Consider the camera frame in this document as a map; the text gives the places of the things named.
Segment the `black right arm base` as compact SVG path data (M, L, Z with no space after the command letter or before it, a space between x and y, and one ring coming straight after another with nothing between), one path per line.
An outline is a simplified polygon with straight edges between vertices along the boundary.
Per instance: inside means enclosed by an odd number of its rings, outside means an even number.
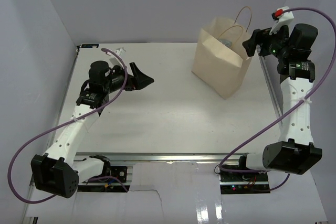
M270 193L268 175L264 173L232 173L214 168L219 176L220 193L222 195L245 195Z

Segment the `beige paper bag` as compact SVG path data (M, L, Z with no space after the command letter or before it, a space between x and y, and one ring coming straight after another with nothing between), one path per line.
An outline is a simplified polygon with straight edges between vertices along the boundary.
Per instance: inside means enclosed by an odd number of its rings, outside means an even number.
M242 85L251 59L247 56L242 42L250 38L248 28L252 20L252 10L247 27L237 22L238 18L215 17L202 27L197 41L192 73L213 88L223 99L231 97ZM233 43L224 46L219 39Z

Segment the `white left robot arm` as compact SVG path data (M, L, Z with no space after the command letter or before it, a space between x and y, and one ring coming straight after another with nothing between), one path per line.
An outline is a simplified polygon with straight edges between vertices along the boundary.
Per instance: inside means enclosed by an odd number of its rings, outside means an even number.
M104 182L110 178L110 162L106 157L95 155L76 162L75 156L88 130L108 104L111 93L141 90L154 83L154 79L141 72L134 62L130 63L130 68L132 74L121 66L110 68L106 61L90 65L89 79L83 83L76 101L73 123L65 126L43 155L35 155L31 160L38 190L70 198L79 183L92 178Z

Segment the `blue silver snack packet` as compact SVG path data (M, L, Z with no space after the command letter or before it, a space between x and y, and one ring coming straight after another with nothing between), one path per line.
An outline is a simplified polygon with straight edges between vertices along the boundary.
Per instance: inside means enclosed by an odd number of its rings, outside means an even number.
M219 41L227 48L231 48L233 46L233 43L227 39L219 39Z

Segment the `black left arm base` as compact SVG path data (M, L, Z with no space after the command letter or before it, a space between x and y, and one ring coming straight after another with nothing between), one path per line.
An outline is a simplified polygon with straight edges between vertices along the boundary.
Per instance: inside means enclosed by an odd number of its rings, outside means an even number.
M102 155L93 155L80 162L84 165L79 177L84 182L100 183L125 183L127 181L128 168L126 166L114 166L111 161Z

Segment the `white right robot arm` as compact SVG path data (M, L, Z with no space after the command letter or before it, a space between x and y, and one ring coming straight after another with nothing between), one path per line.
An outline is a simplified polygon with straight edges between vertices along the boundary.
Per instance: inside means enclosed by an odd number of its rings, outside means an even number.
M278 60L277 71L283 98L280 138L262 152L248 153L245 163L238 166L238 177L247 182L256 171L277 170L302 175L322 158L322 149L315 147L310 130L310 99L315 65L309 60L318 30L308 24L287 25L275 34L271 29L256 29L243 46L249 56L254 49L259 56L273 55Z

